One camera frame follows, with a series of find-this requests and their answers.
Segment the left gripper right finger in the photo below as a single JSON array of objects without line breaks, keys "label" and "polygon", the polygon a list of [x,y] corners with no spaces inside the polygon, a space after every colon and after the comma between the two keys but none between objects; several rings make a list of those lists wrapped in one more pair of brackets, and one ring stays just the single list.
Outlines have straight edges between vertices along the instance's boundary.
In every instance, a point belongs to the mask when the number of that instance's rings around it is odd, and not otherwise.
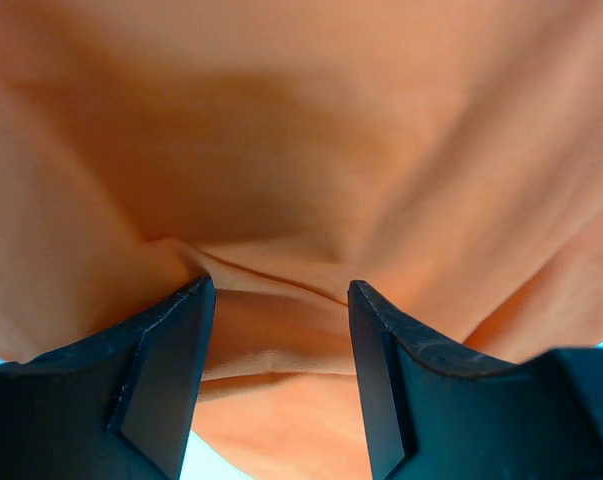
[{"label": "left gripper right finger", "polygon": [[354,281],[349,323],[376,479],[603,479],[603,348],[512,364]]}]

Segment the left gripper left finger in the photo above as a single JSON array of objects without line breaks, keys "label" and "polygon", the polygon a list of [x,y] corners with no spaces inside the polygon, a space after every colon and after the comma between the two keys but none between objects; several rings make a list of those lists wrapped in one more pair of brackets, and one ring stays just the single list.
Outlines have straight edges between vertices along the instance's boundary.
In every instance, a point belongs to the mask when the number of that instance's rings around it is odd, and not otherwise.
[{"label": "left gripper left finger", "polygon": [[203,277],[88,338],[0,364],[0,479],[178,478],[214,306]]}]

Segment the orange t shirt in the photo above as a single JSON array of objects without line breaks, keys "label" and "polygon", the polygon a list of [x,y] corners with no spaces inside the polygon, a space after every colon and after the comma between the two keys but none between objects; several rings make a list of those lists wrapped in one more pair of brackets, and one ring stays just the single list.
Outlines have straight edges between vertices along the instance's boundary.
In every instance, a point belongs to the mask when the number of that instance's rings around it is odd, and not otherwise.
[{"label": "orange t shirt", "polygon": [[603,1],[0,1],[0,358],[205,274],[194,428],[256,479],[370,475],[352,280],[603,341]]}]

